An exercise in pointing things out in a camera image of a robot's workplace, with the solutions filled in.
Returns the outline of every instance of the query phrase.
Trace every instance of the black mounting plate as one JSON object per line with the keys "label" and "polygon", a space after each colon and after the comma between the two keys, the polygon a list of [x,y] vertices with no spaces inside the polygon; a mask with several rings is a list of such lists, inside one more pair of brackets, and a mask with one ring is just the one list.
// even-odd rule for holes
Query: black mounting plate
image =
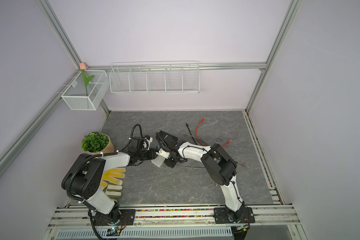
{"label": "black mounting plate", "polygon": [[[229,209],[226,207],[214,208],[213,212],[214,212],[215,223],[234,223],[229,220],[228,211]],[[238,223],[247,223],[248,221],[246,217],[249,219],[250,223],[255,222],[252,208],[245,207],[243,211],[243,215]]]}
{"label": "black mounting plate", "polygon": [[[120,221],[118,223],[116,223],[116,225],[125,225],[125,221],[127,222],[127,225],[133,225],[133,222],[135,220],[135,213],[136,210],[135,209],[119,209],[121,216],[120,216]],[[95,226],[110,226],[108,224],[108,221],[106,221],[105,219],[101,218],[101,217],[94,217],[93,219],[93,225]]]}
{"label": "black mounting plate", "polygon": [[[136,209],[119,209],[121,212],[121,216],[127,218],[127,225],[133,225],[133,221],[135,220]],[[125,225],[125,218],[120,218],[120,221],[116,225]]]}

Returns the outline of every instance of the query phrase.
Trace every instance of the gray marble surface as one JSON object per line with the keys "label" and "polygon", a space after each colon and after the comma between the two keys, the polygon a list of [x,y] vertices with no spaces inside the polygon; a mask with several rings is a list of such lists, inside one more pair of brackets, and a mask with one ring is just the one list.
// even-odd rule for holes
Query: gray marble surface
{"label": "gray marble surface", "polygon": [[[163,130],[178,139],[193,143],[185,122],[189,122],[199,136],[209,144],[223,145],[230,156],[239,162],[237,184],[246,204],[272,204],[272,198],[257,158],[245,119],[241,111],[149,111],[111,112],[103,133],[110,136],[115,150],[120,150],[128,142],[134,124],[142,126],[143,135],[153,137],[152,147],[158,145],[155,132]],[[126,167],[121,204],[224,204],[224,195],[208,175],[201,162],[189,160],[177,163],[171,169],[163,164],[155,166],[150,161],[139,166]]]}

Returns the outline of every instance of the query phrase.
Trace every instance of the potted plant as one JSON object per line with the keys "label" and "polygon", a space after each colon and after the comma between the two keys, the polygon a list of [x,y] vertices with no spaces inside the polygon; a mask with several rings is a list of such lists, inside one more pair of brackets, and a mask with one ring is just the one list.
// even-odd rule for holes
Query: potted plant
{"label": "potted plant", "polygon": [[100,154],[100,152],[115,152],[109,136],[102,132],[92,132],[86,135],[81,142],[81,148],[92,155]]}

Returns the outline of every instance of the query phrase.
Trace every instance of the yellow dotted glove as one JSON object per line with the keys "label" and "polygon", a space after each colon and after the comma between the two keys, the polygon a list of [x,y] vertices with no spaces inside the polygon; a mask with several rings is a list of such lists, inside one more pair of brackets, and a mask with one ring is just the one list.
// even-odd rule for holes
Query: yellow dotted glove
{"label": "yellow dotted glove", "polygon": [[124,177],[125,177],[124,167],[118,167],[107,170],[103,173],[101,177],[100,186],[106,188],[108,186],[108,183],[115,185],[122,185],[123,180],[120,180],[119,178],[124,178]]}

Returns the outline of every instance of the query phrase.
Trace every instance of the wire shelf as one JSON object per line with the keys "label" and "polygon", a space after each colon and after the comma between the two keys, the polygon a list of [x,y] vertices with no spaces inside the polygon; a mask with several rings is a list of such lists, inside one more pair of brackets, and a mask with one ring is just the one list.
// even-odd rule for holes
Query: wire shelf
{"label": "wire shelf", "polygon": [[200,92],[197,63],[112,66],[109,82],[114,94]]}
{"label": "wire shelf", "polygon": [[72,110],[96,110],[109,88],[105,70],[85,70],[86,76],[95,75],[88,83],[86,94],[84,78],[80,73],[62,93],[62,99]]}

